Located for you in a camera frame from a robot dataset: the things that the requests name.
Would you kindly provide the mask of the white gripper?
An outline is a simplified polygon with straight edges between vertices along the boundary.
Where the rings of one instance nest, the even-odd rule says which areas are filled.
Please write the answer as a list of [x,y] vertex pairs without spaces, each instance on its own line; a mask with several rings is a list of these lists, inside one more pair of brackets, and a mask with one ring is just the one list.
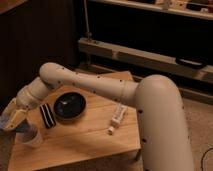
[[6,106],[0,116],[9,116],[9,120],[3,131],[16,131],[22,124],[28,124],[27,110],[17,106],[16,99],[13,98]]

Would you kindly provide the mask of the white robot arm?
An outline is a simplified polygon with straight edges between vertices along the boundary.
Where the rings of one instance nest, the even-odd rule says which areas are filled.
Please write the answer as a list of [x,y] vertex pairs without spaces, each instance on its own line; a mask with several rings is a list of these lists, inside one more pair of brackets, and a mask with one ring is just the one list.
[[52,91],[72,85],[137,111],[143,166],[146,171],[195,171],[188,125],[180,91],[162,75],[140,82],[73,72],[48,62],[0,115],[0,129],[12,131]]

